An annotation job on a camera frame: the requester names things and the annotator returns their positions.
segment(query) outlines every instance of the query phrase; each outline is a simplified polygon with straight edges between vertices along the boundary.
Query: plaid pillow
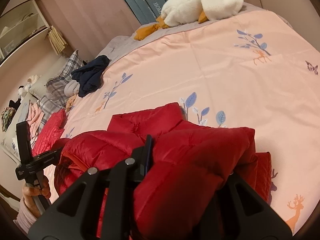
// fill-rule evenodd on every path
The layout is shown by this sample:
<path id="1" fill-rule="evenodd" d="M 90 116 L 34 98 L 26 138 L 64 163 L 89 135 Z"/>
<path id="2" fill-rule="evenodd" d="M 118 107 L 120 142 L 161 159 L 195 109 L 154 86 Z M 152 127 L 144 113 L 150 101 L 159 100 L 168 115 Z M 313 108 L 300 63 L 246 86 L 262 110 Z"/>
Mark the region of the plaid pillow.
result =
<path id="1" fill-rule="evenodd" d="M 60 75 L 47 82 L 47 98 L 60 106 L 66 106 L 69 97 L 64 94 L 64 88 L 72 80 L 71 72 L 82 66 L 82 60 L 78 56 L 78 50 L 76 50 L 63 67 Z"/>
<path id="2" fill-rule="evenodd" d="M 64 107 L 61 106 L 59 103 L 50 100 L 49 98 L 47 98 L 47 96 L 43 96 L 41 98 L 39 107 L 42 110 L 42 112 L 44 112 L 44 117 L 42 118 L 41 124 L 39 126 L 40 133 L 45 123 L 49 120 L 50 116 Z"/>

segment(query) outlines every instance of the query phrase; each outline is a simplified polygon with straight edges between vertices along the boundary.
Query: sleeve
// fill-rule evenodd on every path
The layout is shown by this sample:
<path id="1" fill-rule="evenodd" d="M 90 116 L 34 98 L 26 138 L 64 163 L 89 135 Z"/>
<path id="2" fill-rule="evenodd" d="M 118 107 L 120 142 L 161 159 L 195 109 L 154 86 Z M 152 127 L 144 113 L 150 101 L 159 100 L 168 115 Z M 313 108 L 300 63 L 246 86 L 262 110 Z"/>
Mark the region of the sleeve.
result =
<path id="1" fill-rule="evenodd" d="M 20 200 L 20 210 L 17 219 L 13 222 L 20 228 L 25 234 L 28 233 L 30 227 L 36 222 L 36 217 L 29 211 L 26 204 L 24 203 L 24 198 Z"/>

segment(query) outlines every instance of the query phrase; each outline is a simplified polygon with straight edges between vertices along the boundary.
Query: red puffer jacket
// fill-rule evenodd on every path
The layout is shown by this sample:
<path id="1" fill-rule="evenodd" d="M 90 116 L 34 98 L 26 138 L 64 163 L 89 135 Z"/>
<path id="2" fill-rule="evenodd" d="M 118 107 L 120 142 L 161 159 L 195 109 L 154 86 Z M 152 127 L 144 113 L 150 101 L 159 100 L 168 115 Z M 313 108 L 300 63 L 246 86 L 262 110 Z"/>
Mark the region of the red puffer jacket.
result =
<path id="1" fill-rule="evenodd" d="M 177 103 L 114 115 L 107 131 L 86 132 L 67 141 L 55 171 L 58 194 L 88 168 L 109 169 L 129 157 L 144 145 L 147 134 L 154 138 L 154 165 L 134 191 L 134 217 L 144 237 L 185 238 L 233 170 L 268 198 L 270 155 L 262 155 L 261 170 L 266 172 L 257 185 L 254 130 L 195 125 L 183 120 Z"/>

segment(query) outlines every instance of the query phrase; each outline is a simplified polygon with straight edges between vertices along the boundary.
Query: metal bolt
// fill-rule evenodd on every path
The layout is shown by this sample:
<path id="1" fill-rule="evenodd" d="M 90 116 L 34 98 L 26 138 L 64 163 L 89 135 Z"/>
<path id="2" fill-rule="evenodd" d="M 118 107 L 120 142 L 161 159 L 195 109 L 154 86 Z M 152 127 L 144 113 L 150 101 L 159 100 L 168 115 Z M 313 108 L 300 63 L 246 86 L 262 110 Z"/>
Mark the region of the metal bolt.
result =
<path id="1" fill-rule="evenodd" d="M 136 162 L 136 160 L 134 158 L 128 158 L 124 162 L 127 165 L 132 165 L 132 164 L 134 164 Z"/>
<path id="2" fill-rule="evenodd" d="M 98 172 L 98 169 L 96 167 L 91 167 L 88 169 L 88 173 L 90 175 L 96 174 Z"/>

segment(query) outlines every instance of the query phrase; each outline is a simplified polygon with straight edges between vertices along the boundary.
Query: navy blue clothing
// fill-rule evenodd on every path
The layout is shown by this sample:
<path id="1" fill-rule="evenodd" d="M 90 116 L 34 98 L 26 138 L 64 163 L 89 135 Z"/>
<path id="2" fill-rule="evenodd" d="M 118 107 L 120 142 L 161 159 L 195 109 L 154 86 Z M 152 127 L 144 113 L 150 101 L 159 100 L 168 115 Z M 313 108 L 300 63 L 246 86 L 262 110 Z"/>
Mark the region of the navy blue clothing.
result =
<path id="1" fill-rule="evenodd" d="M 80 84 L 79 97 L 95 92 L 101 86 L 101 74 L 109 65 L 110 59 L 101 55 L 90 61 L 87 65 L 71 72 L 72 79 Z"/>

